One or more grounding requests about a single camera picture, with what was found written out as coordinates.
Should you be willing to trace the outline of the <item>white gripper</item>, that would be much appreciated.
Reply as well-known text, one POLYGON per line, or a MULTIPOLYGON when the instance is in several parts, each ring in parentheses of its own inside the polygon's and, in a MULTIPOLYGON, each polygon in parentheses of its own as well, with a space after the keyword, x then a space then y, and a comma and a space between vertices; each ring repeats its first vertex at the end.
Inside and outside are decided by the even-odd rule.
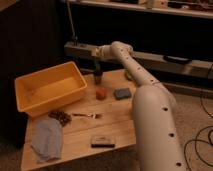
MULTIPOLYGON (((91 55, 95 58, 99 58, 102 60, 109 60, 112 58, 109 45, 103 45, 103 46, 93 48, 91 51, 91 55)), ((97 65, 99 67, 101 66, 101 60, 99 59, 97 61, 96 59, 93 59, 94 67, 96 67, 97 65)))

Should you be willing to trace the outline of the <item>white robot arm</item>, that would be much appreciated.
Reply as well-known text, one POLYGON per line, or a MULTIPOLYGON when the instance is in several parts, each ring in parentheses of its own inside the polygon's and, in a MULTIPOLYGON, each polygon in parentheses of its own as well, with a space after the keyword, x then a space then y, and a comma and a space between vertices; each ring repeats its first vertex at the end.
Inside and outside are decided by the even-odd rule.
POLYGON ((187 171, 173 119, 172 93, 133 58, 131 45, 114 41, 93 48, 91 54, 117 59, 137 85, 132 112, 140 171, 187 171))

